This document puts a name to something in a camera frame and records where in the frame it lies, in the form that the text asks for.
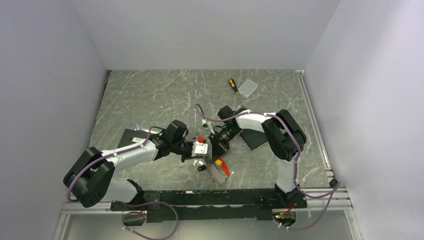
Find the yellow key tag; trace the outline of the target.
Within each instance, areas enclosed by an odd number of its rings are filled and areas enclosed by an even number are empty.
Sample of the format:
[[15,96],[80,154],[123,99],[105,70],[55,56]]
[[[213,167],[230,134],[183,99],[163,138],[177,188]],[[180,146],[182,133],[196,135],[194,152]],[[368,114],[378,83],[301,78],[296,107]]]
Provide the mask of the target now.
[[219,165],[219,166],[222,166],[223,165],[223,161],[221,159],[217,159],[214,163],[216,165]]

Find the black key tag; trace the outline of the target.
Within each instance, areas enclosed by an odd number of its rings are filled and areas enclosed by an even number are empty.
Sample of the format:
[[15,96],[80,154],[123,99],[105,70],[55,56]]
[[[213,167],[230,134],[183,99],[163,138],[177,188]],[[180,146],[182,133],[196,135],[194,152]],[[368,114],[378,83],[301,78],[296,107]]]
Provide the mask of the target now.
[[203,165],[203,166],[199,166],[199,167],[197,168],[197,170],[198,170],[199,172],[205,171],[206,169],[207,169],[207,166],[205,166],[205,165]]

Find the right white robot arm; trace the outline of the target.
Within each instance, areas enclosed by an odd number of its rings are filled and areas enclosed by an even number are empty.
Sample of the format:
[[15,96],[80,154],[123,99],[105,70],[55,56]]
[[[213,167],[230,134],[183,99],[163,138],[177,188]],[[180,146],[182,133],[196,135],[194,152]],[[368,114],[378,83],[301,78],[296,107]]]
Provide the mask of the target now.
[[279,159],[278,177],[275,184],[276,203],[287,208],[295,201],[297,173],[300,153],[307,137],[288,110],[262,113],[240,108],[233,110],[228,105],[218,111],[224,123],[220,131],[209,135],[211,161],[214,163],[230,149],[230,141],[245,130],[262,133],[273,154]]

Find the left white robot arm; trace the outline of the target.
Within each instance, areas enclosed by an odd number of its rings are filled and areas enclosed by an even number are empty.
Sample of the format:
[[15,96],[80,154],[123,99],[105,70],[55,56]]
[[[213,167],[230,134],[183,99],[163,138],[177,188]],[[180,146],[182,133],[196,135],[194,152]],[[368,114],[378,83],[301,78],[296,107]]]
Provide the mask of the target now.
[[134,180],[116,180],[114,176],[141,163],[153,162],[173,153],[184,162],[207,156],[209,146],[202,136],[186,139],[187,126],[173,120],[158,133],[152,126],[144,137],[129,145],[111,150],[87,148],[63,178],[68,202],[90,208],[97,203],[114,201],[131,210],[146,203],[145,192]]

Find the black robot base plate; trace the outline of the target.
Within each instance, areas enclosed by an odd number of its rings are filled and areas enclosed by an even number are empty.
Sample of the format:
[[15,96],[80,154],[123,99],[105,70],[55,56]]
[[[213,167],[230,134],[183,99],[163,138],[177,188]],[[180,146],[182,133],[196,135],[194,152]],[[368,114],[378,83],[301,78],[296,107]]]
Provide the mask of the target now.
[[146,190],[143,196],[123,204],[114,200],[114,212],[146,211],[148,223],[179,220],[256,219],[272,220],[277,210],[305,209],[307,201],[295,190],[283,193],[276,188],[215,190]]

